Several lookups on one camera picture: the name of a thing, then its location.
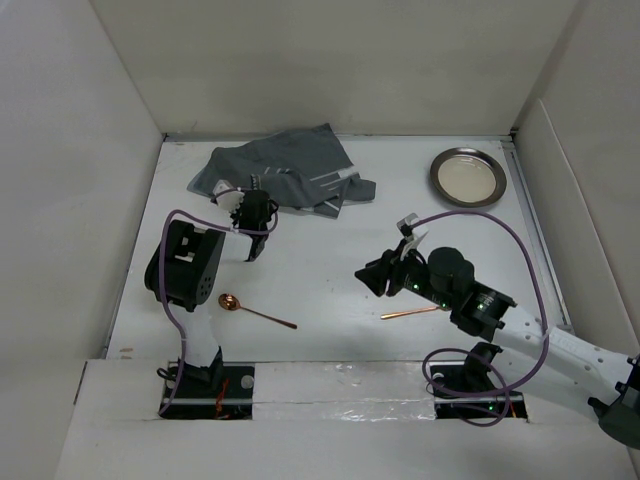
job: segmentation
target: round plate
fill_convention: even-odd
[[[461,182],[466,182],[455,187],[458,189],[457,196],[456,192],[450,191],[451,187],[449,191],[445,188],[447,184],[455,184],[456,173],[459,174]],[[446,174],[446,181],[443,182],[444,179],[440,178],[441,174]],[[497,202],[507,189],[507,176],[500,164],[493,157],[473,148],[452,148],[442,152],[433,160],[429,177],[444,198],[461,207],[491,205]]]

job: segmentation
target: purple cable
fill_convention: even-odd
[[[545,312],[544,303],[542,301],[542,293],[540,292],[540,285],[538,284],[538,278],[536,277],[536,272],[535,272],[535,270],[533,268],[533,262],[531,261],[531,257],[529,256],[529,252],[527,252],[527,248],[525,247],[524,243],[522,242],[522,239],[518,236],[518,234],[509,225],[504,223],[499,218],[496,218],[493,215],[490,215],[488,213],[459,210],[459,211],[453,211],[453,212],[440,213],[438,215],[433,215],[431,217],[425,218],[423,220],[420,220],[416,224],[414,224],[413,228],[419,227],[420,225],[424,225],[425,223],[433,222],[434,220],[439,220],[439,219],[445,218],[445,217],[451,217],[453,215],[476,215],[476,216],[487,218],[487,219],[491,220],[492,222],[497,223],[498,225],[500,225],[502,228],[504,228],[509,233],[509,235],[511,235],[511,237],[513,237],[513,239],[516,241],[516,243],[520,247],[520,250],[522,251],[522,254],[524,255],[525,261],[527,262],[527,268],[529,270],[529,275],[531,276],[531,282],[533,283],[533,290],[534,290],[535,295],[536,295],[536,300],[538,301],[538,307],[540,308],[540,320],[541,320],[541,324],[542,324],[542,333],[546,334],[547,330],[549,329],[549,324],[547,322],[547,314]],[[496,389],[493,389],[493,390],[487,390],[486,392],[458,392],[456,390],[451,390],[449,388],[446,388],[446,387],[434,382],[434,380],[427,373],[427,363],[435,355],[439,355],[441,353],[462,353],[462,354],[465,354],[465,355],[471,355],[472,358],[475,358],[480,363],[485,365],[487,368],[489,368],[496,375],[496,377],[498,377],[498,380],[502,384],[502,388],[496,388]],[[475,422],[470,422],[468,420],[465,420],[467,423],[470,423],[470,424],[475,425],[475,426],[490,427],[490,426],[493,426],[493,425],[497,424],[498,422],[500,422],[502,419],[504,419],[506,417],[506,415],[508,413],[508,408],[509,408],[509,406],[511,404],[511,400],[509,398],[509,393],[512,390],[515,390],[516,388],[521,387],[522,385],[527,383],[529,380],[531,380],[538,373],[538,371],[540,371],[540,369],[542,368],[542,365],[544,364],[545,360],[547,359],[547,355],[548,354],[549,354],[549,336],[545,335],[544,341],[542,343],[542,352],[540,353],[540,358],[538,358],[538,361],[536,362],[536,364],[533,366],[533,368],[531,369],[531,371],[529,373],[527,373],[524,377],[522,377],[517,382],[512,383],[511,385],[506,385],[506,382],[504,381],[504,377],[502,377],[502,375],[500,375],[498,373],[498,371],[495,369],[495,367],[493,365],[491,365],[489,362],[487,362],[486,360],[484,360],[480,356],[477,356],[477,355],[473,354],[472,352],[469,352],[469,351],[463,350],[463,349],[459,349],[459,348],[441,348],[441,349],[438,349],[438,350],[435,350],[435,351],[431,352],[429,355],[427,355],[425,357],[425,359],[422,362],[422,374],[424,375],[424,378],[427,380],[427,383],[429,385],[431,385],[431,388],[433,388],[434,390],[439,390],[439,391],[441,391],[441,392],[443,392],[443,393],[445,393],[447,395],[451,395],[451,396],[454,396],[454,397],[459,397],[459,398],[480,398],[480,397],[485,397],[485,396],[504,395],[505,396],[505,408],[502,410],[502,412],[500,412],[500,415],[498,415],[498,418],[496,418],[496,420],[493,420],[493,421],[491,421],[489,423],[486,423],[486,424],[485,423],[475,423]],[[480,411],[489,412],[488,410],[482,409],[480,407],[475,407],[475,406],[467,406],[466,408],[471,408],[473,410],[480,410]]]
[[[213,197],[213,200],[216,198],[225,195],[231,192],[243,191],[241,189],[229,189],[224,190]],[[275,212],[275,218],[273,219],[273,225],[267,231],[258,232],[255,230],[236,230],[231,227],[224,227],[222,225],[216,225],[215,223],[209,223],[205,220],[201,220],[197,217],[194,217],[190,213],[185,212],[184,210],[172,210],[167,215],[167,219],[164,221],[164,227],[162,228],[162,236],[160,237],[160,262],[159,262],[159,272],[158,272],[158,281],[159,281],[159,290],[160,290],[160,301],[162,302],[162,308],[164,309],[164,313],[166,313],[169,321],[173,323],[173,325],[178,329],[178,333],[180,334],[180,358],[178,358],[178,371],[176,372],[176,379],[173,382],[173,388],[171,389],[171,394],[169,395],[169,399],[167,403],[160,409],[158,415],[162,415],[167,409],[171,406],[173,399],[176,396],[176,392],[178,391],[178,385],[180,384],[180,380],[182,379],[182,373],[184,371],[184,363],[185,357],[187,356],[187,332],[184,327],[180,325],[180,322],[173,316],[171,313],[171,309],[169,308],[169,301],[167,300],[167,290],[165,285],[165,275],[164,275],[164,267],[165,267],[165,259],[167,254],[167,235],[169,234],[169,226],[171,224],[171,220],[176,215],[182,215],[183,217],[187,217],[189,220],[200,223],[209,228],[213,228],[214,230],[219,230],[221,232],[238,232],[244,233],[247,235],[269,235],[273,232],[278,226],[278,212]]]

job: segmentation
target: purple wire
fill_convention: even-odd
[[[222,195],[225,195],[227,193],[241,192],[241,191],[243,190],[231,188],[218,193],[213,197],[213,199],[215,200],[216,198]],[[171,220],[173,220],[173,217],[175,217],[176,215],[182,215],[183,217],[187,217],[191,221],[200,223],[201,225],[204,225],[209,228],[213,228],[214,230],[218,230],[221,232],[238,232],[238,233],[244,233],[247,235],[269,235],[278,226],[277,211],[275,212],[275,218],[273,219],[273,225],[271,226],[271,228],[262,232],[259,232],[256,230],[240,230],[240,229],[236,230],[231,227],[216,225],[215,223],[210,223],[200,218],[194,217],[190,213],[187,213],[184,210],[179,210],[179,209],[172,210],[171,212],[169,212],[169,215],[167,215],[167,219],[164,221],[164,226],[162,228],[162,236],[160,237],[160,261],[158,264],[159,265],[158,282],[160,287],[159,288],[160,301],[162,302],[162,308],[164,309],[164,313],[166,313],[167,317],[169,318],[169,321],[173,323],[173,325],[178,329],[178,333],[180,334],[180,358],[178,358],[178,371],[176,372],[176,379],[173,382],[173,388],[171,389],[171,394],[169,395],[169,399],[167,403],[165,403],[164,406],[158,412],[158,415],[162,415],[164,412],[167,411],[167,409],[171,406],[171,403],[173,402],[173,399],[176,396],[176,392],[178,391],[178,385],[180,384],[180,380],[182,380],[185,358],[187,356],[187,332],[185,331],[184,327],[180,325],[180,322],[178,321],[178,319],[176,319],[176,317],[173,316],[173,313],[171,313],[171,309],[169,308],[169,301],[167,300],[167,290],[166,290],[166,284],[165,284],[165,272],[164,272],[165,260],[166,260],[166,254],[167,254],[167,236],[169,234],[169,226],[171,225]]]
[[[549,328],[549,324],[548,324],[548,321],[547,321],[547,314],[546,314],[545,309],[544,309],[544,302],[542,301],[542,293],[540,292],[540,285],[538,283],[538,278],[536,276],[536,272],[535,272],[535,270],[533,268],[533,262],[531,261],[531,257],[529,255],[529,252],[527,252],[527,248],[525,247],[524,243],[522,242],[522,239],[518,236],[518,234],[509,225],[507,225],[505,222],[503,222],[499,218],[496,218],[493,215],[490,215],[488,213],[458,210],[458,211],[453,211],[453,212],[440,213],[438,215],[433,215],[431,217],[425,218],[425,219],[420,220],[419,222],[415,223],[413,225],[413,228],[419,227],[420,225],[424,225],[425,223],[433,222],[434,220],[439,220],[439,219],[445,218],[445,217],[451,217],[453,215],[476,215],[476,216],[487,218],[487,219],[491,220],[492,222],[497,223],[498,225],[500,225],[502,228],[504,228],[509,233],[509,235],[511,235],[511,237],[513,237],[513,239],[516,241],[516,243],[520,247],[520,250],[522,251],[522,254],[524,256],[525,261],[527,262],[527,268],[529,270],[529,275],[531,276],[531,282],[533,283],[533,290],[534,290],[535,295],[536,295],[536,300],[538,301],[538,307],[540,308],[540,320],[541,320],[541,325],[542,325],[542,333],[546,334],[547,330]],[[465,355],[471,355],[472,358],[475,358],[480,363],[485,365],[487,368],[489,368],[496,375],[496,377],[498,377],[498,380],[502,384],[502,388],[496,388],[496,389],[493,389],[493,390],[487,390],[486,392],[458,392],[456,390],[451,390],[449,388],[446,388],[446,387],[438,384],[427,373],[427,363],[435,355],[439,355],[441,353],[462,353],[462,354],[465,354]],[[435,350],[435,351],[431,352],[429,355],[427,355],[425,357],[425,359],[422,362],[422,374],[424,375],[424,378],[427,380],[427,383],[429,385],[431,385],[431,388],[433,388],[434,390],[439,390],[439,391],[441,391],[441,392],[443,392],[443,393],[445,393],[447,395],[451,395],[451,396],[454,396],[454,397],[459,397],[459,398],[480,398],[480,397],[485,397],[485,396],[504,395],[505,396],[505,400],[506,400],[505,401],[505,408],[500,413],[500,415],[498,416],[498,418],[496,420],[493,420],[492,422],[489,422],[489,423],[486,423],[486,424],[484,424],[484,423],[483,424],[474,423],[474,422],[470,422],[468,420],[465,420],[467,423],[471,423],[472,425],[482,426],[482,427],[490,427],[490,426],[493,426],[496,423],[500,422],[503,418],[506,417],[506,415],[508,413],[508,407],[511,404],[511,400],[509,398],[509,393],[512,390],[515,390],[516,388],[521,387],[522,385],[527,383],[529,380],[531,380],[540,371],[540,369],[542,368],[542,365],[544,364],[545,360],[547,359],[547,355],[548,354],[549,354],[549,336],[545,335],[544,336],[544,341],[542,343],[542,352],[540,353],[540,358],[538,358],[538,361],[536,362],[536,364],[533,366],[533,368],[531,369],[531,371],[529,373],[527,373],[520,380],[518,380],[517,382],[512,383],[511,385],[506,385],[506,382],[504,381],[504,378],[502,377],[502,375],[500,375],[498,373],[498,371],[495,369],[495,367],[493,365],[491,365],[489,362],[487,362],[484,358],[482,358],[480,356],[477,356],[477,355],[473,354],[472,352],[469,352],[469,351],[463,350],[463,349],[459,349],[459,348],[441,348],[441,349],[438,349],[438,350]],[[473,409],[474,410],[484,410],[484,409],[481,409],[480,407],[473,407]]]

